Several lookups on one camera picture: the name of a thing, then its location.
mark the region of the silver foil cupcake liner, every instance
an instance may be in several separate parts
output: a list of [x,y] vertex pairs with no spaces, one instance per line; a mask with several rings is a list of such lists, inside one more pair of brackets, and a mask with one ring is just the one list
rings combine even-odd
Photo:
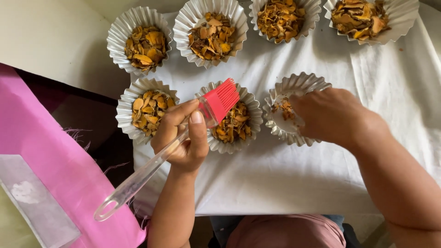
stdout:
[[170,42],[172,42],[170,34],[172,32],[167,27],[167,24],[167,21],[161,13],[158,13],[156,9],[150,9],[149,7],[136,7],[124,12],[121,16],[116,18],[108,31],[107,50],[110,51],[110,57],[113,58],[113,63],[117,64],[121,69],[125,69],[126,72],[133,72],[135,75],[147,75],[150,71],[156,72],[156,67],[145,71],[133,67],[131,61],[127,59],[124,48],[126,47],[126,41],[132,34],[134,28],[138,26],[156,26],[164,33],[166,39],[165,43],[167,46],[167,52],[165,58],[157,66],[162,67],[164,61],[168,59],[168,52],[172,49],[170,46]]
[[[304,8],[306,13],[305,23],[303,24],[303,27],[299,31],[299,33],[294,37],[294,39],[298,41],[302,36],[307,37],[309,35],[309,30],[314,30],[315,22],[318,22],[320,20],[318,14],[321,12],[321,7],[320,7],[321,0],[297,0],[294,2],[297,5],[297,7]],[[254,30],[258,30],[259,35],[262,38],[266,39],[267,41],[276,43],[275,38],[268,39],[268,36],[266,34],[263,34],[257,27],[257,13],[262,10],[262,8],[266,3],[268,3],[268,0],[253,0],[252,4],[250,5],[251,12],[249,15],[252,18],[251,23],[254,24]],[[278,44],[289,43],[291,40],[289,40],[288,42],[282,40]]]
[[170,90],[170,86],[163,85],[162,81],[138,79],[136,82],[131,83],[130,87],[121,95],[121,99],[118,100],[116,119],[118,120],[118,127],[123,130],[123,133],[128,134],[130,139],[136,140],[137,144],[147,144],[152,139],[152,136],[146,136],[141,129],[132,125],[133,102],[139,95],[143,95],[149,90],[162,92],[174,99],[176,104],[179,103],[179,98],[176,97],[177,91]]
[[289,98],[292,94],[303,96],[308,92],[314,90],[323,90],[332,87],[332,84],[326,83],[323,77],[316,77],[314,73],[307,75],[305,72],[300,75],[291,74],[289,78],[284,77],[281,83],[276,83],[274,89],[269,90],[269,96],[265,98],[266,104],[263,106],[265,110],[265,126],[271,128],[271,134],[279,136],[279,139],[286,140],[288,145],[296,143],[299,147],[306,144],[312,146],[314,141],[321,142],[318,139],[310,139],[301,136],[298,125],[304,125],[304,121],[299,116],[295,115],[294,120],[284,120],[280,110],[273,113],[272,107],[274,103],[280,103],[283,98]]
[[[325,18],[331,20],[331,13],[339,0],[328,0],[324,8],[327,10]],[[385,30],[374,38],[368,38],[364,41],[349,37],[347,34],[341,34],[337,28],[333,26],[332,21],[329,23],[331,28],[337,30],[337,35],[347,36],[349,41],[358,41],[359,45],[369,44],[370,46],[381,44],[386,45],[389,41],[396,42],[401,36],[407,34],[409,29],[413,27],[418,17],[419,1],[418,0],[385,0],[384,9],[389,16],[388,25],[391,30]]]
[[[198,57],[189,46],[188,35],[190,29],[205,22],[205,13],[215,12],[223,14],[235,27],[233,36],[235,41],[232,43],[231,51],[220,60],[203,60]],[[195,62],[196,65],[204,66],[206,69],[211,66],[217,66],[220,62],[227,62],[230,57],[235,57],[237,52],[242,50],[243,42],[247,39],[247,16],[244,9],[236,0],[190,0],[179,11],[173,27],[173,39],[176,41],[176,47],[181,51],[181,55],[186,57],[188,62]]]
[[[199,93],[194,94],[197,98],[205,95],[210,90],[217,88],[221,85],[222,81],[217,83],[210,82],[207,87],[202,87]],[[210,150],[218,150],[220,153],[228,152],[232,154],[235,151],[241,150],[242,148],[248,146],[253,140],[256,139],[257,133],[260,132],[260,124],[263,123],[262,110],[259,108],[259,102],[255,100],[253,93],[249,93],[245,87],[241,87],[238,83],[235,84],[237,91],[239,92],[240,101],[243,102],[250,113],[250,120],[248,124],[251,127],[251,137],[247,136],[245,140],[238,139],[233,143],[224,143],[222,140],[216,139],[211,134],[211,130],[207,129],[208,144],[210,145]]]

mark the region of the table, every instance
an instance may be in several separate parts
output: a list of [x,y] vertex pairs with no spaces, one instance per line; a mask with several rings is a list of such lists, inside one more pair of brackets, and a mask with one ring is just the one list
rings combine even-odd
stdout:
[[[250,3],[241,4],[248,13]],[[420,11],[431,13],[424,18],[432,30],[439,30],[434,23],[441,22],[441,15],[428,8],[421,4]],[[176,14],[166,14],[170,28]],[[244,49],[209,70],[188,63],[172,42],[170,59],[147,77],[169,84],[182,101],[193,98],[208,82],[232,77],[264,103],[268,90],[283,77],[315,73],[379,113],[397,140],[441,184],[441,63],[436,51],[440,40],[431,40],[439,35],[429,35],[418,17],[397,42],[358,45],[337,36],[324,14],[322,9],[307,38],[285,45],[267,42],[248,23]],[[154,154],[149,144],[133,145],[137,169]],[[139,215],[152,213],[169,166],[164,164],[136,195]],[[379,213],[347,150],[326,142],[287,146],[264,125],[257,139],[240,152],[209,152],[195,182],[195,204],[197,215]]]

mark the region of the fingernail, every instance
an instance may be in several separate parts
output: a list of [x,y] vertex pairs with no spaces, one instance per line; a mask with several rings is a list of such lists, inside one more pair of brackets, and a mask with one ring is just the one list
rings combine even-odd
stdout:
[[191,119],[191,122],[193,124],[202,123],[202,114],[201,114],[201,112],[194,111],[193,113],[191,113],[190,119]]

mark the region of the pink fabric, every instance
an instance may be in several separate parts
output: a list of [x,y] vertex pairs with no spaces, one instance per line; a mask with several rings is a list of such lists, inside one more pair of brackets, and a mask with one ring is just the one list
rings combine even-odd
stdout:
[[337,224],[315,214],[248,215],[231,233],[227,248],[344,248]]
[[0,64],[0,154],[19,154],[77,225],[71,248],[135,248],[146,237],[127,206],[103,222],[93,213],[114,187],[95,161],[38,102],[12,67]]

